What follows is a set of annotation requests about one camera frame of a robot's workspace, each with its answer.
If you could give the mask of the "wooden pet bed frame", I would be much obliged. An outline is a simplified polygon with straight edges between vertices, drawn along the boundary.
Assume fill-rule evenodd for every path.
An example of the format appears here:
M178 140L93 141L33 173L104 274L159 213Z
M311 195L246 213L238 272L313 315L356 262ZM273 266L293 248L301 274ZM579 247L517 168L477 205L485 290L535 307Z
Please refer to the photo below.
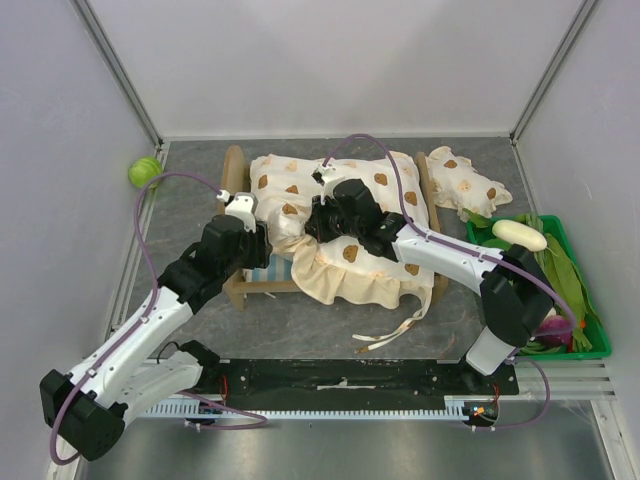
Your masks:
M441 226L434 202L434 182L429 174L426 155L418 152L413 157L414 164L420 175L421 193L429 212L429 227L440 233ZM250 165L245 159L240 146L231 145L225 154L224 169L222 175L222 187L231 193L248 191L250 189ZM246 297L250 294L276 294L296 293L300 288L293 280L273 282L249 282L245 279L242 270L234 273L223 285L223 291L229 297L232 305L239 311L246 306Z

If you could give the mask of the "bear print cream quilt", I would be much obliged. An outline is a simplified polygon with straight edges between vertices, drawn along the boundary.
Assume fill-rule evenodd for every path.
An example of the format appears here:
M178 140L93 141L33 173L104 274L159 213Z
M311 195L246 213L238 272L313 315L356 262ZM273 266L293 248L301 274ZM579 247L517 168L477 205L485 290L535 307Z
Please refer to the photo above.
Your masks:
M412 219L428 226L429 214L421 193L420 176L413 159L401 152L390 159L332 160L347 179L360 179L383 211L405 208ZM321 187L312 173L317 160L270 154L250 164L251 191L258 200L256 216L266 222L275 254L292 262L297 286L315 300L331 305L337 298L350 303L379 304L395 309L401 296L416 296L421 307L386 335L362 336L365 350L378 349L421 320L431 303L434 273L416 265L405 266L369 254L352 237L318 243L304 231L311 202Z

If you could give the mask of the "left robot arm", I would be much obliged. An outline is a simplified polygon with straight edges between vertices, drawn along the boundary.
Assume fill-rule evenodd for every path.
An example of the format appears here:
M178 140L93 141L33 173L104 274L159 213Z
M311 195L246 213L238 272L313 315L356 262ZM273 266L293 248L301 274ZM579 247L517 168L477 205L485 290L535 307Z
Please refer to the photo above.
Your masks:
M208 393L219 382L219 357L197 341L178 349L168 366L138 373L170 333L191 319L236 272L267 266L267 225L253 227L217 215L199 241L171 262L143 304L87 359L62 373L50 370L39 391L50 442L64 439L88 461L104 456L142 412L182 390Z

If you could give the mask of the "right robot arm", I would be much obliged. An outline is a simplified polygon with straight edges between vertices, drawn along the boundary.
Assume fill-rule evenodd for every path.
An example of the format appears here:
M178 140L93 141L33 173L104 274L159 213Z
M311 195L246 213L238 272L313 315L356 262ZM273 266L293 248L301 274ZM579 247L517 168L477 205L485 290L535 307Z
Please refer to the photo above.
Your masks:
M485 327L457 371L465 391L489 387L494 372L537 337L549 311L566 304L527 248L473 245L422 227L405 211L383 211L360 179L312 177L321 192L305 230L316 240L352 237L373 256L432 270L480 297Z

